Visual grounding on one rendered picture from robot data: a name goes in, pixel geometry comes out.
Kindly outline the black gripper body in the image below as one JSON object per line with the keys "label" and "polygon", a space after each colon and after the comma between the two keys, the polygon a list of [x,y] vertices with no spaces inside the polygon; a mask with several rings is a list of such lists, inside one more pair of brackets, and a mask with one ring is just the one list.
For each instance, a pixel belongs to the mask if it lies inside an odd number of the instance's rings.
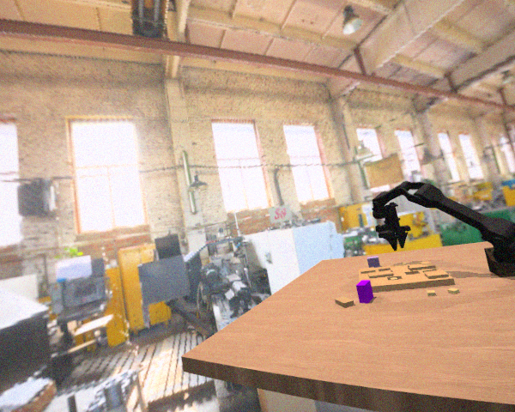
{"label": "black gripper body", "polygon": [[400,223],[399,223],[400,220],[401,220],[401,218],[398,218],[398,216],[386,218],[384,222],[386,223],[386,226],[388,227],[389,231],[384,231],[384,232],[379,233],[379,237],[380,238],[393,237],[393,236],[395,236],[395,233],[405,233],[405,231],[410,231],[411,228],[409,225],[400,227]]}

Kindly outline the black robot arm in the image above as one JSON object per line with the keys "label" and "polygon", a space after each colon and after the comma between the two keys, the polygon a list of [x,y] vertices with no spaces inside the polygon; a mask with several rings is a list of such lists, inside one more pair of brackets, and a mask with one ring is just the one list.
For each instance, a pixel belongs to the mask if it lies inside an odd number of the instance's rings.
{"label": "black robot arm", "polygon": [[[409,189],[418,189],[414,194]],[[488,217],[473,209],[445,197],[433,185],[422,182],[404,181],[389,191],[380,192],[373,200],[373,217],[386,219],[397,216],[396,206],[390,200],[404,195],[410,202],[417,203],[426,208],[439,209],[460,221],[471,225],[482,233],[482,239],[494,246],[493,257],[502,267],[515,265],[515,223],[498,217]],[[386,206],[385,206],[386,205]],[[503,266],[505,265],[505,266]]]}

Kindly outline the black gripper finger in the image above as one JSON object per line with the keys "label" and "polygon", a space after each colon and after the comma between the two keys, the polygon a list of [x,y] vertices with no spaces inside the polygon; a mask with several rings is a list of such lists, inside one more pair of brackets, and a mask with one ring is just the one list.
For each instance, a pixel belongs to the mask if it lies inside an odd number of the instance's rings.
{"label": "black gripper finger", "polygon": [[401,248],[404,247],[404,243],[405,243],[405,240],[406,240],[406,237],[407,237],[407,234],[409,232],[405,232],[405,233],[395,233],[395,235],[397,236],[398,240],[399,240],[399,245]]}
{"label": "black gripper finger", "polygon": [[388,242],[391,244],[391,247],[393,248],[394,251],[397,251],[397,236],[386,237],[384,239],[388,240]]}

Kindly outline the tan flat block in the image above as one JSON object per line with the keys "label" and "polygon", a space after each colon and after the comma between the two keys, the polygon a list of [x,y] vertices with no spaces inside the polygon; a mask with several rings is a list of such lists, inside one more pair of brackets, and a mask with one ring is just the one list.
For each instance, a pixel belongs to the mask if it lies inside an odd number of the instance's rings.
{"label": "tan flat block", "polygon": [[354,301],[349,298],[346,298],[344,296],[335,298],[335,301],[339,306],[342,306],[344,308],[349,307],[349,306],[354,306]]}

